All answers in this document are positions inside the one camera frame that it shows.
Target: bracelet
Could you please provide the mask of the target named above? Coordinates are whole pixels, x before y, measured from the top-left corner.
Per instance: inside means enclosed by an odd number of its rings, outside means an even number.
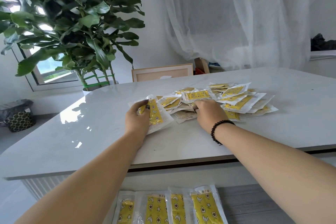
[[[215,129],[217,128],[218,125],[224,124],[224,123],[231,123],[235,125],[231,120],[221,120],[217,122],[215,125],[213,125],[212,130],[211,130],[211,138],[214,140],[216,143],[219,145],[222,145],[216,138],[215,138]]]

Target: white pot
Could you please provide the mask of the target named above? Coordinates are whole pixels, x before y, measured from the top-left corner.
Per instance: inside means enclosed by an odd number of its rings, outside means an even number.
[[[99,88],[101,88],[99,85],[96,85],[96,86],[92,86],[92,87],[89,87],[88,90],[86,90],[86,88],[83,88],[82,91],[83,91],[83,94],[84,96],[86,96],[87,94],[89,94],[91,91],[94,91],[94,90],[97,90]]]

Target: white curtain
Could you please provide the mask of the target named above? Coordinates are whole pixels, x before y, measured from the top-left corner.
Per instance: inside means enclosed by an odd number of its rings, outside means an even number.
[[[227,70],[300,69],[310,57],[312,0],[165,0],[170,44]]]

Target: wooden frame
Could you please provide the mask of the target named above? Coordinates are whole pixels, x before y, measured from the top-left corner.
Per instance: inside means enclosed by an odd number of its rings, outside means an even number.
[[[133,82],[158,80],[162,76],[182,77],[193,75],[193,65],[183,64],[165,67],[141,68],[132,70]]]

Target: white table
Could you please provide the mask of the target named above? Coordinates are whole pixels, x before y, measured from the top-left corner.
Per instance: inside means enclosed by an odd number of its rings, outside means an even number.
[[[0,157],[6,179],[70,174],[124,133],[128,102],[209,82],[252,82],[251,88],[275,95],[279,111],[238,126],[295,148],[335,148],[336,80],[285,68],[255,68],[103,87],[7,149]],[[147,136],[132,168],[234,158],[218,146],[196,120],[174,123]]]

